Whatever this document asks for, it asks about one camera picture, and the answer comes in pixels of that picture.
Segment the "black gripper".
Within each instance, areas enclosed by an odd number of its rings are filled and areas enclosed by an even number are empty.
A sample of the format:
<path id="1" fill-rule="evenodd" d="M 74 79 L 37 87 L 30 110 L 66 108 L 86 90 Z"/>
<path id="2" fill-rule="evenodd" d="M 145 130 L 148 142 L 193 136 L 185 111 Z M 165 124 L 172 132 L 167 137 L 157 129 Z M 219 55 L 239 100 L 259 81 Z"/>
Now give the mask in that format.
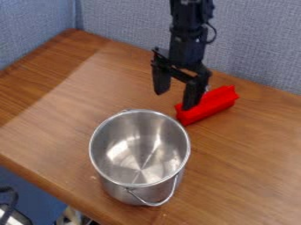
<path id="1" fill-rule="evenodd" d="M 207 90 L 208 78 L 189 76 L 183 69 L 196 75 L 207 73 L 201 64 L 207 40 L 208 27 L 200 25 L 195 29 L 169 28 L 169 48 L 155 47 L 152 49 L 151 75 L 153 91 L 157 95 L 169 89 L 169 80 L 175 78 L 185 84 L 181 100 L 181 110 L 192 108 Z"/>

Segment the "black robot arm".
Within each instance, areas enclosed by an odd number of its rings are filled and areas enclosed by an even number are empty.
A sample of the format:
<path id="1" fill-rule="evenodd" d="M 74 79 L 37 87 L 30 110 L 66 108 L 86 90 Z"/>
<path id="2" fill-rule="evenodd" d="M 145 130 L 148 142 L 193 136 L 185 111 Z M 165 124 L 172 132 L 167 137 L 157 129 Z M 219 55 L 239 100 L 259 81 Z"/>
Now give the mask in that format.
<path id="1" fill-rule="evenodd" d="M 172 78 L 183 82 L 183 111 L 199 104 L 208 86 L 211 72 L 201 60 L 205 45 L 218 36 L 216 28 L 208 22 L 213 9 L 212 0 L 169 0 L 169 48 L 151 50 L 153 92 L 157 95 L 167 92 Z"/>

